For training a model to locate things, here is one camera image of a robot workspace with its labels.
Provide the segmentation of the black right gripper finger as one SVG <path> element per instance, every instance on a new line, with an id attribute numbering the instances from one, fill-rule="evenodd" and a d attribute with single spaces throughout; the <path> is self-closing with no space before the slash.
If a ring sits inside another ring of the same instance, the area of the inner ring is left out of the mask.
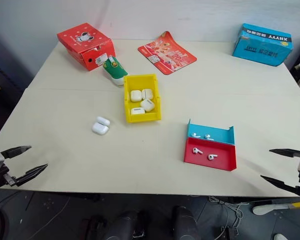
<path id="1" fill-rule="evenodd" d="M 294 157 L 300 158 L 300 150 L 295 150 L 290 148 L 276 148 L 276 149 L 270 149 L 269 151 L 289 158 L 294 158 Z"/>
<path id="2" fill-rule="evenodd" d="M 292 186 L 286 185 L 283 181 L 275 179 L 275 178 L 271 178 L 271 177 L 264 176 L 264 175 L 261 175 L 261 177 L 279 189 L 282 189 L 287 192 L 290 192 L 290 193 L 300 196 L 300 186 L 292 187 Z"/>

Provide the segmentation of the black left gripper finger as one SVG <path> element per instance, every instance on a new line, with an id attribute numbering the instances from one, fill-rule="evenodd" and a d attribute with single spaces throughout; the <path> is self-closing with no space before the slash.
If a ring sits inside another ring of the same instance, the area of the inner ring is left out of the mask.
<path id="1" fill-rule="evenodd" d="M 46 168 L 48 164 L 40 165 L 35 168 L 32 168 L 31 170 L 28 170 L 25 175 L 17 178 L 15 180 L 15 185 L 17 187 L 20 187 L 21 185 L 29 182 L 30 180 L 36 178 L 40 173 L 42 173 Z"/>
<path id="2" fill-rule="evenodd" d="M 4 150 L 1 152 L 1 154 L 5 159 L 12 159 L 16 156 L 21 155 L 22 153 L 26 152 L 31 148 L 32 147 L 30 145 L 17 146 L 17 147 Z"/>

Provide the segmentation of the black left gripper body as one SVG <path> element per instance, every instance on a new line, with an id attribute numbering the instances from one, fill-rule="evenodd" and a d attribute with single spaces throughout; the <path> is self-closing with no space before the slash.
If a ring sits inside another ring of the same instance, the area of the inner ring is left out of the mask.
<path id="1" fill-rule="evenodd" d="M 6 165 L 0 168 L 0 187 L 5 185 L 15 186 L 16 178 L 9 175 L 9 168 Z"/>

